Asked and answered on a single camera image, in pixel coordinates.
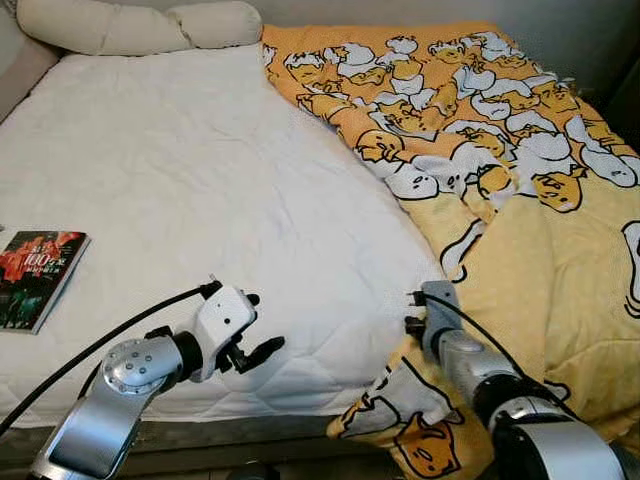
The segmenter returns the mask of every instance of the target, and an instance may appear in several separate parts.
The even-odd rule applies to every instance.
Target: pillow
[[[202,3],[161,13],[95,0],[20,0],[18,22],[32,37],[89,55],[149,55],[247,45],[262,20],[244,2]]]
[[[59,52],[30,39],[0,7],[0,122],[58,62]]]

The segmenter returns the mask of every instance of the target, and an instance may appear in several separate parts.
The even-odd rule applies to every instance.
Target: white wall
[[[0,5],[0,75],[11,65],[24,45],[24,34]]]
[[[207,0],[109,0],[158,9]],[[609,96],[640,43],[640,0],[247,0],[265,23],[418,25],[488,20],[528,55],[575,77],[595,103]]]

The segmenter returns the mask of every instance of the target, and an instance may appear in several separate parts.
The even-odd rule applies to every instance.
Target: bed
[[[40,333],[0,336],[2,416],[88,342],[212,273],[262,297],[243,347],[277,335],[286,346],[245,375],[181,384],[145,420],[338,414],[398,343],[406,292],[442,275],[384,186],[268,84],[258,44],[66,56],[0,126],[0,144],[0,242],[36,227],[92,237]],[[126,337],[178,326],[200,304]],[[99,358],[17,426],[56,424]]]
[[[56,43],[66,30],[42,18],[30,25]],[[446,276],[463,309],[606,439],[637,426],[640,159],[566,81],[484,22],[266,26],[263,46],[131,58],[118,54],[148,45],[127,51],[112,35],[122,20],[63,38],[112,56],[66,56],[0,127],[0,240],[36,226],[94,240],[40,335],[0,337],[5,410],[54,362],[213,273],[263,298],[245,349],[287,343],[247,375],[157,399],[145,414],[161,425],[147,430],[156,448],[271,438],[253,420],[239,427],[244,417],[299,443],[318,416],[345,412],[329,434],[390,448],[408,478],[471,478],[491,460],[486,432],[402,335],[416,313],[405,293]],[[204,46],[193,25],[162,45]],[[180,325],[198,304],[146,325]],[[36,429],[14,431],[15,444],[40,441],[91,366],[21,419]]]

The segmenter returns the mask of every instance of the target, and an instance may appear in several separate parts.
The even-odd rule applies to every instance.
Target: white bolster pillow
[[[30,36],[88,55],[149,55],[189,48],[248,45],[260,39],[258,11],[240,1],[149,7],[96,0],[19,0]]]

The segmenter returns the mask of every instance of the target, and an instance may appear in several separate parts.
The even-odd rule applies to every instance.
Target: white mattress
[[[245,351],[287,343],[245,375],[178,385],[145,418],[336,414],[398,343],[405,293],[442,275],[386,187],[266,82],[259,45],[64,58],[0,125],[0,224],[2,245],[18,229],[93,238],[40,333],[0,333],[2,416],[83,346],[209,273],[262,297]],[[122,339],[179,325],[201,302]],[[99,358],[19,426],[56,423]]]

